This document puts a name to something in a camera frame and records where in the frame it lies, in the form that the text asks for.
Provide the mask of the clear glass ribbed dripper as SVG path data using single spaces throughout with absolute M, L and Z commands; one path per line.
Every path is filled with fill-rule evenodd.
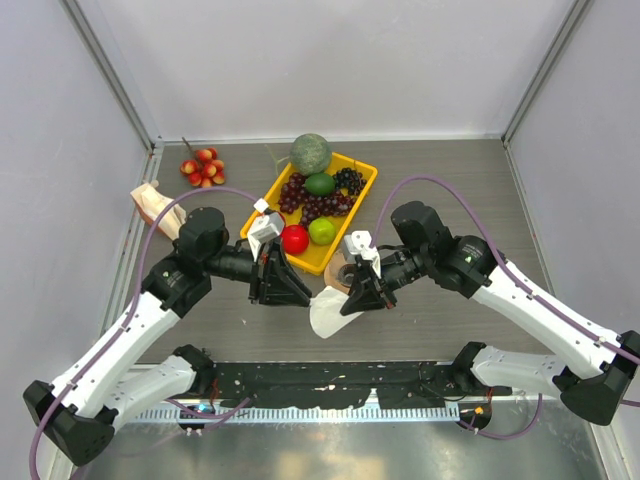
M 355 271 L 356 266 L 354 264 L 345 263 L 339 267 L 336 279 L 340 285 L 350 287 L 355 276 Z

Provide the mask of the white paper coffee filter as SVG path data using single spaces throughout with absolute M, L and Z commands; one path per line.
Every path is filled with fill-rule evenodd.
M 332 286 L 326 286 L 310 303 L 310 325 L 314 333 L 328 339 L 362 315 L 362 312 L 342 315 L 341 308 L 348 295 Z

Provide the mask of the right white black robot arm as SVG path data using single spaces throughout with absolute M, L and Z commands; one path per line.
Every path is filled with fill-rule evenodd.
M 397 290 L 428 277 L 508 318 L 550 351 L 526 354 L 470 342 L 452 370 L 459 391 L 474 394 L 485 386 L 540 393 L 592 424 L 611 423 L 638 367 L 637 332 L 617 333 L 578 314 L 485 240 L 452 235 L 420 201 L 396 208 L 391 222 L 401 243 L 386 257 L 366 231 L 345 237 L 355 272 L 341 315 L 391 309 Z

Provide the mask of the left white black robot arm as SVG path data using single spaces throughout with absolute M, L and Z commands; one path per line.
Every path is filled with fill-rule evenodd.
M 220 210 L 192 211 L 172 252 L 150 269 L 121 317 L 91 350 L 54 381 L 34 381 L 26 388 L 23 399 L 34 422 L 73 465 L 92 462 L 130 418 L 155 403 L 212 391 L 214 363 L 192 345 L 176 348 L 144 374 L 123 378 L 211 291 L 212 278 L 247 284 L 254 304 L 309 306 L 311 292 L 282 246 L 284 226 L 280 213 L 267 210 L 253 221 L 247 247 L 230 245 Z

